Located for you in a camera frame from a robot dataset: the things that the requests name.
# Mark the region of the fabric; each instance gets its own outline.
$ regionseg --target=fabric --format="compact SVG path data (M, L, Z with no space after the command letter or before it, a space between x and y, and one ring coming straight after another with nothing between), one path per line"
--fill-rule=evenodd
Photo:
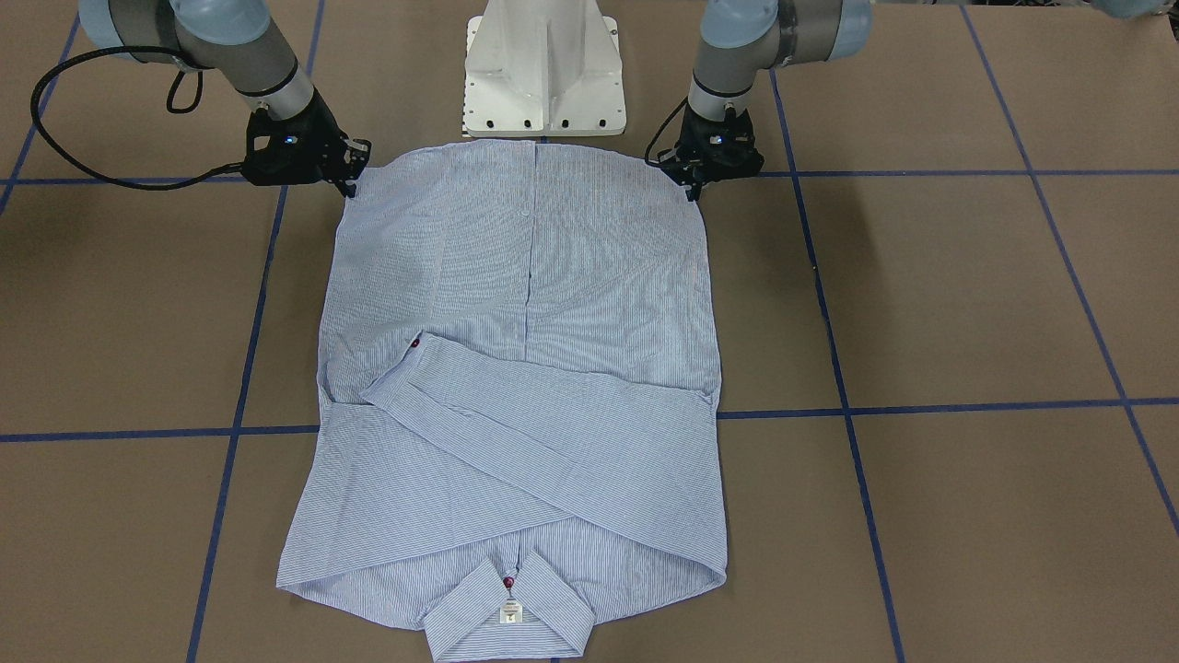
M473 661L580 656L725 580L704 225L638 159L476 140L365 171L318 386L282 589Z

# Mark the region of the cable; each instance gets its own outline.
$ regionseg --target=cable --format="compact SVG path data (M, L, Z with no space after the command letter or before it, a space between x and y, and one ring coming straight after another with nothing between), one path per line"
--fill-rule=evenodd
M132 54L162 53L165 55L171 55L173 58L177 58L182 63L189 65L192 68L197 70L200 68L195 63L190 61L189 58L183 52L177 51L176 48L167 48L164 46L112 46L110 48L99 48L98 51L91 51L88 53L74 55L73 58L70 58L68 60L59 64L58 66L47 71L45 76L41 77L41 80L37 81L37 85L33 86L33 97L29 100L29 112L33 116L33 126L37 129L37 132L41 134L41 138L45 139L45 142L50 145L50 147L53 147L53 151L55 151L58 155L61 155L61 158L70 162L71 164L73 164L74 168L93 177L94 179L105 182L107 184L114 184L116 186L125 186L127 189L136 189L139 191L174 191L176 189L184 189L185 186L192 186L193 184L204 182L210 177L215 177L217 175L239 172L242 170L242 164L239 162L229 163L219 165L212 170L209 170L203 175L198 175L197 177L192 177L180 182L172 182L167 184L140 184L139 182L119 179L117 177L103 175L101 172L98 172L97 170L90 168L88 165L74 158L73 155L71 155L65 150L65 147L59 145L58 142L54 140L52 136L50 136L48 130L45 129L45 124L41 122L41 97L45 96L46 87L48 87L50 84L53 83L53 80L57 79L59 76L61 76L61 73L65 72L66 70L75 67L83 63L88 63L90 60L97 60L98 58L104 58L106 55L117 55L119 53L132 53ZM182 78L183 76L177 77L177 80L172 83L173 90L172 92L169 93L169 111L172 110L171 106L174 96L174 90L180 86L179 81ZM193 104L190 109L183 110L182 112L191 112L191 110L196 107L196 104L200 101L200 92L202 92L202 85L200 85L200 79L198 78L196 99L193 100Z
M197 91L192 96L192 103L183 109L176 107L176 92L180 88L180 81L184 80L185 74L189 72L184 70L176 72L176 79L172 80L172 87L169 87L167 90L167 112L173 116L191 113L197 110L197 106L200 105L200 96L205 91L205 72L203 71L197 72Z
M656 131L656 136L654 138L651 139L651 143L647 143L647 149L645 152L643 152L643 160L648 166L659 168L659 162L651 160L651 150L654 149L656 143L659 142L659 137L663 136L664 130L667 129L667 125L671 124L671 120L676 119L676 116L679 114L679 112L683 111L684 106L686 105L687 105L687 97L684 97L684 100L680 101L679 105L676 106L676 110L672 111L670 116L667 116L667 119L665 119L664 123L659 125L659 131Z

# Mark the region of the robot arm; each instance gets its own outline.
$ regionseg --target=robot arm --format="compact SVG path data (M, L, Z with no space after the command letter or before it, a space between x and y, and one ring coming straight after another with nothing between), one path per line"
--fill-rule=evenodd
M353 180L368 164L371 144L350 139L336 125L264 0L80 0L79 14L100 48L162 46L185 58L137 53L134 59L182 71L220 70L252 110L242 162L250 183L327 180L355 195Z
M871 18L869 0L710 0L679 142L659 168L693 201L710 182L757 175L765 159L746 110L757 72L851 55Z

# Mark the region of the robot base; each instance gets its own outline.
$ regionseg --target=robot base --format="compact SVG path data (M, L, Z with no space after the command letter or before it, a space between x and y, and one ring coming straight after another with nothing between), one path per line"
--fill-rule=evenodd
M626 129L618 24L594 0L490 0L467 25L465 136Z

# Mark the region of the striped fabric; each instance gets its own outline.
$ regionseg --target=striped fabric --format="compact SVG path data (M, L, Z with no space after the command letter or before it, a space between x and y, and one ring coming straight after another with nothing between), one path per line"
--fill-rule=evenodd
M725 580L704 227L638 159L476 140L365 171L318 385L284 590L473 661L581 656Z

